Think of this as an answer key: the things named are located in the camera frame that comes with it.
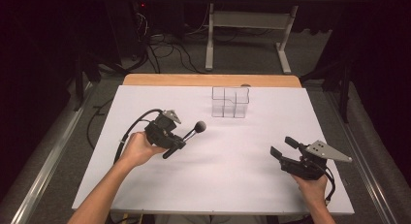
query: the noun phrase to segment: forearm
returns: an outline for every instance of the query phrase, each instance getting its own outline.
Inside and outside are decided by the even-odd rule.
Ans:
[[[335,224],[326,205],[308,205],[308,209],[315,224]]]
[[[118,161],[76,210],[69,223],[104,223],[115,194],[131,168]]]

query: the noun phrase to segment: person's left hand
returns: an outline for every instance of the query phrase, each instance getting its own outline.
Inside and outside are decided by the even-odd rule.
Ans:
[[[145,132],[137,132],[130,136],[118,161],[126,163],[130,169],[133,169],[147,162],[154,154],[164,151],[166,151],[165,148],[151,145],[145,136]]]

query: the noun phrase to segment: dark background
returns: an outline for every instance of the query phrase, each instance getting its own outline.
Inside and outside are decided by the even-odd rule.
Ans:
[[[376,0],[371,7],[346,8],[301,5],[293,31],[309,28],[315,34],[333,29],[317,69],[340,58],[345,48],[355,49],[352,81],[384,145],[410,184],[409,1]],[[120,63],[123,56],[139,55],[144,46],[127,45],[136,36],[128,13],[130,3],[123,3],[0,0],[0,199],[66,106],[70,98],[66,87],[74,78],[79,52],[92,51],[112,63]],[[205,4],[182,2],[147,4],[157,7],[144,10],[150,24],[181,38],[183,23],[201,24],[206,8]]]

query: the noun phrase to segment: wrist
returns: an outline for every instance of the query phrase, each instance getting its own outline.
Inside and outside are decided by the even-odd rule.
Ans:
[[[125,159],[119,159],[117,162],[115,162],[114,166],[123,174],[129,174],[133,169],[134,169],[134,165],[130,162],[128,162],[128,160]]]

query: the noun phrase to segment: wooden table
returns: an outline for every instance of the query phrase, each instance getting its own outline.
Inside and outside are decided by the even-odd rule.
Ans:
[[[301,87],[295,76],[272,75],[181,75],[131,74],[123,85],[183,85],[183,86],[251,86]]]

